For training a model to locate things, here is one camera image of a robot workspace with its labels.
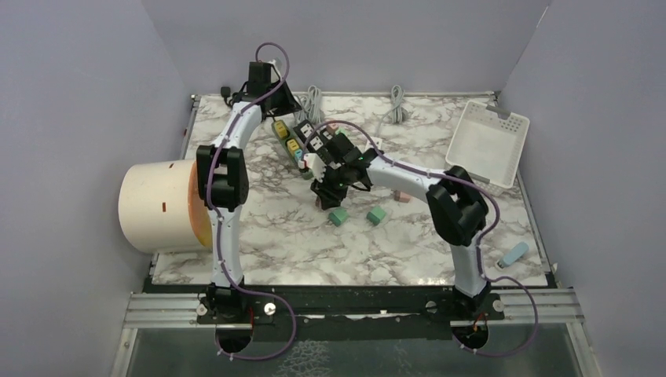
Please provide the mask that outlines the green power strip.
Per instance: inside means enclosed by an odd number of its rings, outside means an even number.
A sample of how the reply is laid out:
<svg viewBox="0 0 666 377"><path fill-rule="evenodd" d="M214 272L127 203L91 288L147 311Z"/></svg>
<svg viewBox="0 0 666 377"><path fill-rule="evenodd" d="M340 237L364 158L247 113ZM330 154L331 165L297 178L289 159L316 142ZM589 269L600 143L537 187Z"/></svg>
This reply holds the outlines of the green power strip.
<svg viewBox="0 0 666 377"><path fill-rule="evenodd" d="M302 148L294 131L282 119L274 120L271 130L287 153L288 160L298 170L301 178L304 180L312 179L313 174L310 170L298 166L298 160L302 157Z"/></svg>

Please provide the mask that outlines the green USB charger plug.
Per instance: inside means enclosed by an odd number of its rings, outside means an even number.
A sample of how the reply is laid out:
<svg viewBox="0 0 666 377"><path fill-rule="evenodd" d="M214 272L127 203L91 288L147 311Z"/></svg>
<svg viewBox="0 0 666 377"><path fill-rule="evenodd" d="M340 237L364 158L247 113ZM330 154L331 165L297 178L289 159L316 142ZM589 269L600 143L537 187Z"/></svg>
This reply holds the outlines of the green USB charger plug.
<svg viewBox="0 0 666 377"><path fill-rule="evenodd" d="M336 227L342 226L349 219L348 211L343 207L337 207L328 214L328 220Z"/></svg>

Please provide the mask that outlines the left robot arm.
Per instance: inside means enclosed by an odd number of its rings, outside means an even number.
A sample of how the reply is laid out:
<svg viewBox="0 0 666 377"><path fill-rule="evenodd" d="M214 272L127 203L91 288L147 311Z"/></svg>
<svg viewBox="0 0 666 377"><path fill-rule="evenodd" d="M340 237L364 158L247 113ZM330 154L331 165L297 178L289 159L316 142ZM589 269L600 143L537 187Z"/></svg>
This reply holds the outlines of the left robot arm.
<svg viewBox="0 0 666 377"><path fill-rule="evenodd" d="M265 119L302 109L272 61L251 61L248 79L233 100L223 131L196 150L199 195L210 216L214 253L205 304L231 323L247 312L247 296L240 290L240 213L249 193L243 150Z"/></svg>

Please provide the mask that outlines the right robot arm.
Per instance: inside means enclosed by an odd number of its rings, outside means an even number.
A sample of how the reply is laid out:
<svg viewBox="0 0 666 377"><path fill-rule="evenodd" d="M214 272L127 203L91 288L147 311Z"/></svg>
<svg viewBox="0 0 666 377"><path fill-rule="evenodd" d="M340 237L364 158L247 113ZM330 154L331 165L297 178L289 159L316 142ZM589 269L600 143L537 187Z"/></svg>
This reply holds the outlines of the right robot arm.
<svg viewBox="0 0 666 377"><path fill-rule="evenodd" d="M465 169L427 170L391 159L374 145L362 152L344 134L305 154L298 165L312 171L310 188L324 210L340 207L350 188L368 192L375 186L426 203L437 234L451 248L455 313L471 320L484 310L490 283L479 270L474 245L486 226L489 206Z"/></svg>

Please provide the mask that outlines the white power strip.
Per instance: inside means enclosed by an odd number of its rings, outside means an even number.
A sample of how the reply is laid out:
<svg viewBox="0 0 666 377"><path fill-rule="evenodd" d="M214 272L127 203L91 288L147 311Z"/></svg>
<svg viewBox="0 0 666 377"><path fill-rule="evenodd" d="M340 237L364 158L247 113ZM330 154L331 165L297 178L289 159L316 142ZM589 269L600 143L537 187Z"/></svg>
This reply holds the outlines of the white power strip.
<svg viewBox="0 0 666 377"><path fill-rule="evenodd" d="M377 148L379 150L382 149L382 138L380 137L371 137L365 145L365 150L368 151L370 149Z"/></svg>

